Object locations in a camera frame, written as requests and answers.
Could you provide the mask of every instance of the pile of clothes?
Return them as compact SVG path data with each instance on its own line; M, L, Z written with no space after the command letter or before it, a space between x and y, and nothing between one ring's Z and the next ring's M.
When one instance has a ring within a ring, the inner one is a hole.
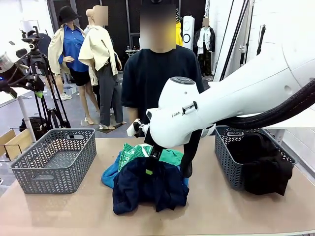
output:
M124 144L116 161L102 175L102 182L113 189L115 214L131 212L139 203L151 202L156 211L185 206L188 179L180 172L183 154L163 150L153 169L148 170L152 146Z
M284 196L293 163L283 158L281 152L264 134L245 134L240 141L227 144L234 161L243 164L245 190L262 195L278 193Z

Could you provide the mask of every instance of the table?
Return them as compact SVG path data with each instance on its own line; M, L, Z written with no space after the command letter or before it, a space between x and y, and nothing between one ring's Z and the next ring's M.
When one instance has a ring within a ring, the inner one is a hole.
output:
M23 118L24 118L24 122L27 128L30 129L31 132L31 138L33 140L33 142L36 142L36 138L34 135L34 131L32 129L32 125L29 119L29 116L27 114L23 99L30 99L32 98L32 96L30 97L26 97L24 96L25 94L27 94L28 92L30 92L30 90L27 90L25 88L13 88L16 93L17 93L17 98L12 97L11 94L5 93L5 92L0 92L0 107L3 107L11 102L14 102L15 100L18 100L22 114L23 114Z
M297 168L284 197L237 192L220 169L214 137L200 140L186 207L157 213L143 204L116 216L112 189L100 177L125 142L136 145L143 139L96 140L97 156L74 194L25 195L13 183L0 198L1 236L297 235L315 230L315 186Z
M131 49L128 49L125 51L129 57L131 57L133 54L139 52L139 50L131 50Z
M27 90L25 88L13 88L16 93L18 94L18 97L25 95L26 93L30 92L30 90ZM0 92L0 107L3 107L13 101L15 101L16 98L12 97L10 94L6 92Z

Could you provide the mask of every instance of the mannequin head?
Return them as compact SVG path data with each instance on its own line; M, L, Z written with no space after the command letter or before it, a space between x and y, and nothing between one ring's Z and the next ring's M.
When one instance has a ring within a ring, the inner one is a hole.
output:
M176 48L176 8L174 5L150 5L141 8L140 38L154 52Z
M88 10L86 11L86 15L87 15L87 17L88 17L89 26L94 25L94 20L92 19L93 10L92 10L92 9L88 9Z
M91 18L96 26L108 25L108 6L94 6Z

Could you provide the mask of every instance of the blue shirt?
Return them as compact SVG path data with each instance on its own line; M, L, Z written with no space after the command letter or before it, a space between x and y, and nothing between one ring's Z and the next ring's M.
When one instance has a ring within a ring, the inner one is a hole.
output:
M68 26L64 26L64 38L63 38L63 54L59 57L59 64L63 62L63 57L74 58L73 62L67 62L68 68L72 68L74 71L84 72L88 71L89 67L78 60L80 49L82 47L84 38L79 29L70 29Z

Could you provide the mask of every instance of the gray pants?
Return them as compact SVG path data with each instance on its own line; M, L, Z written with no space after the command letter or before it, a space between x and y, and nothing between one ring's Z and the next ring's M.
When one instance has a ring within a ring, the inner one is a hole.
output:
M121 123L124 120L121 103L122 89L118 83L117 75L113 76L110 63L96 72L100 93L100 123L110 125L110 106L113 105L115 121Z

